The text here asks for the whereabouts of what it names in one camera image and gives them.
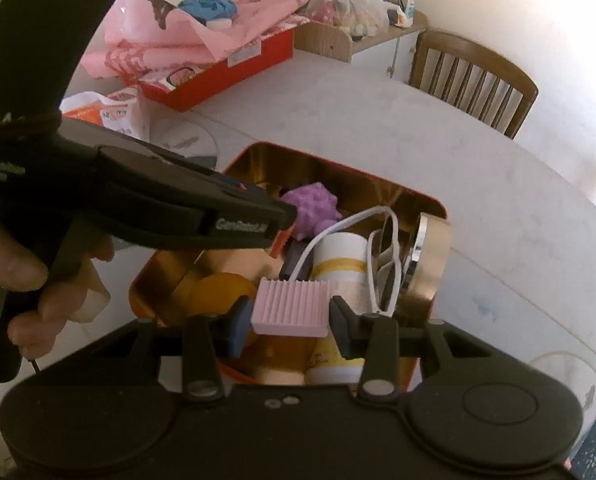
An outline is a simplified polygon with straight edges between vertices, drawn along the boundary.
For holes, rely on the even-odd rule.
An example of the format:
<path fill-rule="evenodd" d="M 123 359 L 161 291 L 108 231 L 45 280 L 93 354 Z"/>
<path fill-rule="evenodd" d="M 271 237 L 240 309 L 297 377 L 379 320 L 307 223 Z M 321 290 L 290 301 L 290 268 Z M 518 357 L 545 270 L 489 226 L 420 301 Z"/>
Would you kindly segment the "person's left hand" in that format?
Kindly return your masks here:
<path fill-rule="evenodd" d="M 31 361 L 46 356 L 68 321 L 73 321 L 79 314 L 92 320 L 104 310 L 110 293 L 92 261 L 109 262 L 114 255 L 112 238 L 108 235 L 99 237 L 84 256 L 76 276 L 48 286 L 36 310 L 10 321 L 8 338 L 23 358 Z M 46 266 L 0 229 L 0 287 L 11 292 L 33 292 L 47 280 Z"/>

